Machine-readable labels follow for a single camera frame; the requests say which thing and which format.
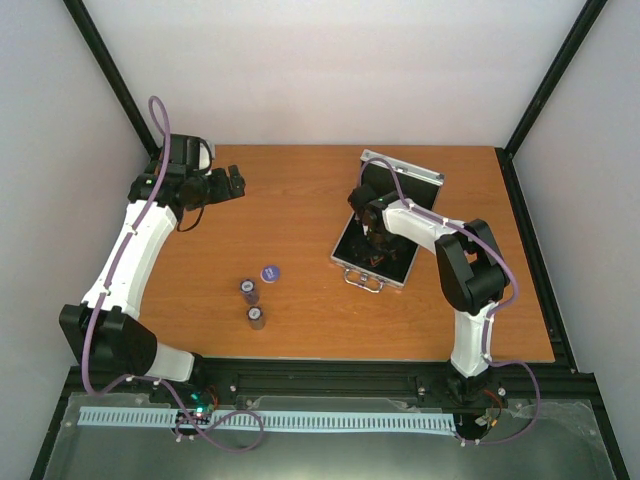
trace gray wall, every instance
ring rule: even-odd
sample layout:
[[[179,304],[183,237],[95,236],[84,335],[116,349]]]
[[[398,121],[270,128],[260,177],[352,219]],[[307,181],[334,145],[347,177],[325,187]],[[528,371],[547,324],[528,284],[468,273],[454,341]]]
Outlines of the gray wall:
[[[27,478],[142,147],[61,1],[0,2],[0,478]]]
[[[86,0],[135,98],[218,143],[503,145],[584,0]]]
[[[640,478],[640,2],[609,2],[516,156],[581,370]]]

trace cylindrical container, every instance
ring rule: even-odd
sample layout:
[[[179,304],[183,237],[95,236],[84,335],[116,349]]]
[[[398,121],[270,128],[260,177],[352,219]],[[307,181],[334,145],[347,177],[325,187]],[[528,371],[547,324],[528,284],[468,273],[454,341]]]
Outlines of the cylindrical container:
[[[242,296],[249,305],[258,304],[260,295],[258,294],[258,287],[256,286],[256,282],[249,279],[243,280],[240,283],[240,292],[242,292]]]
[[[264,313],[260,307],[251,307],[247,310],[247,318],[249,325],[254,330],[262,330],[264,328]]]

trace brown table top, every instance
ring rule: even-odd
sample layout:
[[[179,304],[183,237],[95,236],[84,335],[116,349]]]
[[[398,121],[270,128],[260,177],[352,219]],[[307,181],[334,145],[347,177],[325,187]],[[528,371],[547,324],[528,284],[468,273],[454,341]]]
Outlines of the brown table top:
[[[208,206],[200,225],[172,233],[160,252],[140,320],[159,341],[211,356],[447,360],[453,309],[436,260],[421,249],[404,290],[347,285],[329,256],[351,215],[363,148],[446,176],[435,211],[488,222],[521,286],[494,324],[496,359],[553,361],[522,243],[490,147],[218,146],[216,166],[237,164],[246,196]],[[194,213],[185,218],[189,225]],[[238,288],[257,280],[266,327],[252,330]],[[505,299],[511,287],[505,291]]]

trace white ruler strip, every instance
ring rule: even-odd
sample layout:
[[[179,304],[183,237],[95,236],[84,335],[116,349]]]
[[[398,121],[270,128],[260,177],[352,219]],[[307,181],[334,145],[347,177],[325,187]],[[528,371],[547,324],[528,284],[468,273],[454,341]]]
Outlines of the white ruler strip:
[[[232,410],[216,410],[199,419],[206,428]],[[267,432],[298,433],[428,433],[452,435],[453,415],[444,413],[350,413],[258,411]],[[81,407],[78,425],[101,427],[174,428],[182,418],[178,409]],[[193,428],[184,423],[180,428]],[[257,431],[249,415],[235,415],[218,427],[221,430]]]

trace blue bottle cap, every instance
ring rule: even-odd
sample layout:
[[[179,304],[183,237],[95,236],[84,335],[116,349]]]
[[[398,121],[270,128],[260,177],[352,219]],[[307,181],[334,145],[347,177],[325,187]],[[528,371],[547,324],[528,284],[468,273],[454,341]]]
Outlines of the blue bottle cap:
[[[280,269],[275,265],[267,265],[262,269],[260,278],[263,282],[273,283],[280,278]]]

